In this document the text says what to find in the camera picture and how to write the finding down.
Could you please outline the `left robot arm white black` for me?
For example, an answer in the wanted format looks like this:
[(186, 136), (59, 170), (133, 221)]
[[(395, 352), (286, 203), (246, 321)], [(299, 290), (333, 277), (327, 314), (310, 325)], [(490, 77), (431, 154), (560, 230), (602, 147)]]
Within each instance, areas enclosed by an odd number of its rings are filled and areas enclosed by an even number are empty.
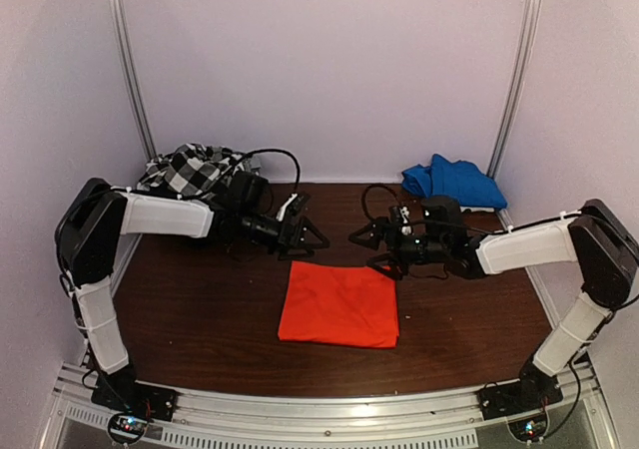
[(119, 329), (111, 295), (119, 239), (128, 234), (186, 236), (229, 243), (245, 238), (281, 260), (311, 257), (328, 238), (304, 216), (309, 195), (294, 191), (275, 215), (258, 205), (268, 181), (236, 173), (212, 197), (155, 196), (116, 188), (98, 178), (78, 193), (54, 233), (60, 280), (72, 301), (76, 325), (87, 341), (106, 398), (123, 413), (137, 411), (144, 393)]

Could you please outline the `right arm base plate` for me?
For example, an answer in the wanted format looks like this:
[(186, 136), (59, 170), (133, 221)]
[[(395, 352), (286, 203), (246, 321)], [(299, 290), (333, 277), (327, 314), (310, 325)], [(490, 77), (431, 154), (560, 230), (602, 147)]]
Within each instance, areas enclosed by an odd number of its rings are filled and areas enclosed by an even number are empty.
[(539, 411), (563, 400), (557, 377), (534, 367), (523, 368), (513, 382), (488, 382), (476, 396), (484, 420)]

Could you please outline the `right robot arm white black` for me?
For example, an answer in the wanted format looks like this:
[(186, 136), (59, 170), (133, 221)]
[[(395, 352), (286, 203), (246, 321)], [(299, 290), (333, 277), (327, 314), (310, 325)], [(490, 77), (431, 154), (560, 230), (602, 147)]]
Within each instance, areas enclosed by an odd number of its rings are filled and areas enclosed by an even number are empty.
[(512, 269), (558, 262), (578, 264), (582, 285), (573, 305), (527, 359), (512, 388), (518, 409), (534, 409), (550, 393), (555, 376), (614, 314), (634, 303), (630, 293), (638, 270), (638, 243), (600, 200), (574, 213), (491, 232), (463, 221), (459, 202), (436, 196), (421, 204), (411, 220), (403, 206), (370, 219), (349, 241), (385, 253), (367, 266), (401, 280), (415, 265), (440, 263), (464, 279), (480, 279)]

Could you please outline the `orange t-shirt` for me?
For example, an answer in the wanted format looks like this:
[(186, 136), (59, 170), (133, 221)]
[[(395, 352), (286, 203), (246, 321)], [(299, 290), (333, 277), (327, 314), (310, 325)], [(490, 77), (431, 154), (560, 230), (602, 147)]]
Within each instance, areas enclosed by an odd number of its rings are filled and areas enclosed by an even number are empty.
[(358, 348), (397, 345), (396, 283), (368, 267), (295, 261), (278, 337)]

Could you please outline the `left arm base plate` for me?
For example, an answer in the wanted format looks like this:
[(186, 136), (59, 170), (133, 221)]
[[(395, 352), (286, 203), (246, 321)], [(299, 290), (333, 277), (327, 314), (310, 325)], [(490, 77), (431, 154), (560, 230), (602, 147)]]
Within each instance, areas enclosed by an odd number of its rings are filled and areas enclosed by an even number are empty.
[(174, 389), (141, 383), (133, 365), (113, 374), (99, 372), (91, 401), (99, 406), (140, 418), (167, 421), (173, 419), (178, 393)]

